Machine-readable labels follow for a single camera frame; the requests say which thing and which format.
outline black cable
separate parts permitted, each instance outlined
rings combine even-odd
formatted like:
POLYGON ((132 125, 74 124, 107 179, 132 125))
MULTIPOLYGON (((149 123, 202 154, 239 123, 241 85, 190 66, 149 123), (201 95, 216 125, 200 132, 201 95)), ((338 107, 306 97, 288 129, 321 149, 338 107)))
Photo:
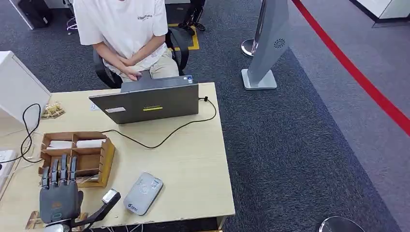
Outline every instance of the black cable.
POLYGON ((189 124, 191 124, 191 123, 195 123, 195 122, 206 122, 206 121, 213 120, 213 119, 215 118, 215 116, 217 115, 217 109, 216 109, 215 105, 214 105, 210 100, 208 100, 208 97, 199 98, 198 100, 204 100, 205 102, 207 101, 207 102, 211 103, 211 105, 214 107, 214 110, 215 110, 214 115, 213 115, 211 118, 203 119, 203 120, 191 121, 191 122, 188 122, 188 123, 186 123, 186 124, 184 124, 184 125, 178 127, 178 128, 175 129, 172 133, 170 133, 160 144, 158 144, 158 145, 156 145, 156 146, 147 146, 147 145, 145 145, 145 144, 142 144, 141 142, 139 142, 139 141, 137 141, 137 140, 135 140, 135 139, 133 139, 133 138, 130 138, 129 136, 127 136, 127 135, 125 135, 125 134, 123 134, 123 133, 121 133, 121 132, 119 132, 119 131, 117 131, 117 130, 106 130, 106 131, 101 131, 101 133, 106 133, 106 132, 115 131, 115 132, 117 132, 118 134, 124 136, 125 138, 127 138, 127 139, 129 139, 129 140, 131 140, 131 141, 133 141, 133 142, 138 143, 139 145, 141 145, 141 146, 143 146, 143 147, 146 147, 146 148, 148 148, 148 149, 155 149, 155 148, 161 146, 169 137, 171 137, 171 135, 173 135, 173 134, 174 134, 175 132, 177 132, 179 129, 181 129, 181 128, 183 128, 183 127, 185 127, 185 126, 187 126, 187 125, 189 125, 189 124))
POLYGON ((34 133, 34 131, 39 127, 39 125, 40 125, 40 118, 41 118, 41 106, 40 106, 38 103, 31 104, 29 107, 27 107, 27 108, 24 110, 24 112, 23 112, 23 122, 24 122, 24 127, 26 128, 26 131, 27 131, 27 137, 23 140, 23 142, 21 143, 21 146, 20 146, 21 156, 19 156, 19 157, 17 157, 17 158, 14 158, 14 159, 11 159, 11 160, 8 160, 8 161, 0 162, 0 164, 1 164, 1 163, 13 162, 13 161, 16 161, 16 160, 18 160, 18 159, 20 159, 20 158, 23 158, 25 161, 27 161, 27 162, 29 162, 29 163, 38 163, 38 162, 42 161, 42 159, 41 159, 41 160, 38 160, 38 161, 31 161, 31 160, 28 160, 26 157, 24 157, 24 155, 27 154, 28 151, 30 151, 31 145, 33 144, 33 139, 32 139, 32 137, 31 137, 31 135, 32 135, 32 134, 34 133), (27 110, 28 110, 29 108, 35 106, 35 105, 37 105, 37 106, 39 107, 39 115, 38 115, 37 125, 36 125, 36 127, 35 127, 32 131, 29 131, 29 128, 28 128, 28 126, 27 126, 27 122, 26 122, 25 115, 26 115, 27 110), (30 139, 30 143, 29 143, 29 145, 27 146, 26 151, 23 151, 23 145, 24 145, 24 143, 26 142, 27 139, 30 139))

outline desk surface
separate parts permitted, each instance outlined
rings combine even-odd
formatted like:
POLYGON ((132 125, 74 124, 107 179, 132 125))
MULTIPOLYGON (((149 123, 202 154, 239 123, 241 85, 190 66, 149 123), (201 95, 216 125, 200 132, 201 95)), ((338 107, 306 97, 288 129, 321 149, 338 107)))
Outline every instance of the desk surface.
MULTIPOLYGON (((213 116, 211 104, 200 101, 199 114, 117 125, 100 110, 91 111, 88 96, 114 93, 118 89, 54 93, 50 102, 60 102, 66 113, 57 119, 42 120, 38 132, 105 131, 116 129, 146 145, 156 145, 178 126, 213 116)), ((214 83, 203 83, 199 96, 208 96, 218 109, 214 83)), ((219 114, 207 122, 181 129, 162 146, 149 150, 108 132, 117 150, 106 188, 82 188, 82 212, 93 213, 102 205, 102 196, 114 188, 122 199, 107 217, 93 227, 154 223, 235 214, 219 114), (145 216, 125 209, 123 199, 142 172, 164 181, 164 188, 145 216)), ((25 134, 7 136, 19 146, 25 134)), ((41 135, 35 137, 34 155, 40 151, 41 135)), ((21 161, 19 167, 26 165, 21 161)), ((32 211, 39 209, 39 164, 18 170, 0 201, 0 224, 4 231, 22 231, 32 211)))

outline person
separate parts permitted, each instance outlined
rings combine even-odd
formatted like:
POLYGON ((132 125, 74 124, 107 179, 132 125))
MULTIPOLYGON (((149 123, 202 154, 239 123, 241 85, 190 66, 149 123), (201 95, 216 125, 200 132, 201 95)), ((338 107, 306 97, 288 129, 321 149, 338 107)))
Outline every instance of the person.
POLYGON ((75 0, 73 6, 80 43, 92 45, 124 82, 143 70, 152 78, 179 76, 165 45, 164 0, 75 0))

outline stanchion base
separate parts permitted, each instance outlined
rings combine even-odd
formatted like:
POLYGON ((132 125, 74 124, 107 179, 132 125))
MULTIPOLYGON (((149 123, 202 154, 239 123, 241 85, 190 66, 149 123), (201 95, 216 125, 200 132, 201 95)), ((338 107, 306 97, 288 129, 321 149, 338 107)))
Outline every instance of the stanchion base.
POLYGON ((319 232, 365 232, 352 220, 344 217, 329 217, 319 227, 319 232))
POLYGON ((245 56, 247 57, 253 57, 252 48, 253 48, 253 39, 245 40, 241 44, 242 53, 245 54, 245 56))
POLYGON ((272 70, 262 78, 259 84, 251 86, 248 77, 248 69, 243 69, 242 79, 244 81, 244 86, 246 90, 261 90, 261 89, 276 89, 278 85, 276 84, 275 77, 273 76, 272 70))

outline robotic hand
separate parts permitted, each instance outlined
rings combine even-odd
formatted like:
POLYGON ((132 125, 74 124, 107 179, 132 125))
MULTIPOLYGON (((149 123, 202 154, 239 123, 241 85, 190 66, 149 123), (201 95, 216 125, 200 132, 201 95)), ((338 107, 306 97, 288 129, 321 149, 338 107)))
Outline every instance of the robotic hand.
POLYGON ((70 178, 67 173, 67 155, 54 160, 51 166, 51 182, 49 183, 49 167, 43 172, 40 190, 40 217, 44 223, 53 223, 65 219, 77 218, 80 215, 84 194, 78 191, 75 180, 77 157, 73 157, 70 167, 70 178))
POLYGON ((78 191, 75 179, 77 157, 71 159, 70 178, 67 172, 67 155, 61 157, 60 171, 59 160, 55 160, 51 167, 51 182, 49 183, 49 167, 46 167, 42 177, 40 190, 40 218, 48 225, 45 232, 71 232, 73 227, 101 221, 119 201, 121 195, 110 189, 102 198, 103 206, 86 220, 76 222, 80 215, 81 203, 84 194, 78 191))

